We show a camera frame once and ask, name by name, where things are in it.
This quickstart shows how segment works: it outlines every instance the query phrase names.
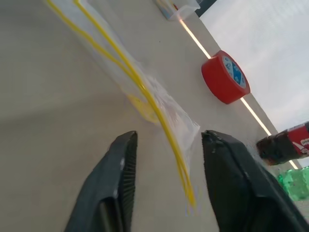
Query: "yellow object in bag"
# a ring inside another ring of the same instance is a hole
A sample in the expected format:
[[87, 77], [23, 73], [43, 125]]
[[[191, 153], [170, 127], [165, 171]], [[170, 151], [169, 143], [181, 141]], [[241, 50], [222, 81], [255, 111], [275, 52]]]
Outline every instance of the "yellow object in bag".
[[101, 63], [112, 67], [114, 81], [140, 114], [148, 121], [161, 123], [175, 154], [186, 197], [195, 207], [196, 201], [188, 171], [188, 152], [199, 131], [199, 125], [189, 118], [155, 78], [143, 72], [142, 67], [138, 66], [119, 42], [107, 22], [86, 1], [73, 0], [74, 4], [72, 0], [47, 2], [63, 21], [91, 44], [94, 56]]

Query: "soda bottle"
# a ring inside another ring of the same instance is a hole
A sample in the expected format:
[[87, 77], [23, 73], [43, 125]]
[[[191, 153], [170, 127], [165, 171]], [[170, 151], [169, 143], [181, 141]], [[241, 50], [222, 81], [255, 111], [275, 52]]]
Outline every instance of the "soda bottle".
[[309, 122], [271, 135], [256, 144], [260, 157], [269, 165], [309, 156]]

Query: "red bottle label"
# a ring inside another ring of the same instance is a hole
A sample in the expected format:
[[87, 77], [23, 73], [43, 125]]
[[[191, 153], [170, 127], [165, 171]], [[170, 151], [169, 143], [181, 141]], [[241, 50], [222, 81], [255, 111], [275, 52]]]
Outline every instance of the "red bottle label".
[[301, 157], [309, 156], [309, 132], [305, 124], [289, 129], [288, 137]]

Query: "bottle label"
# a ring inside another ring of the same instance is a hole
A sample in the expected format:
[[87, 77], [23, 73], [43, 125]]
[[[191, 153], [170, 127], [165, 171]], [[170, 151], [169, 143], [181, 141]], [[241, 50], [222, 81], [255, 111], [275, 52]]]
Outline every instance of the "bottle label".
[[229, 57], [222, 56], [222, 61], [230, 77], [242, 88], [246, 88], [246, 81], [239, 67]]
[[309, 156], [309, 132], [305, 124], [288, 129], [288, 137], [301, 157]]

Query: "plastic container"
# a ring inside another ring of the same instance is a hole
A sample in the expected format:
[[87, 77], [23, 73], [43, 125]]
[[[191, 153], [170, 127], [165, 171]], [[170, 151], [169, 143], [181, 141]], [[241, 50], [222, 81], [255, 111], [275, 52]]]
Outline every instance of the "plastic container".
[[168, 20], [185, 20], [200, 6], [196, 0], [154, 0]]
[[309, 122], [268, 136], [257, 142], [260, 157], [277, 165], [309, 156]]
[[277, 180], [293, 201], [309, 199], [309, 167], [287, 170]]

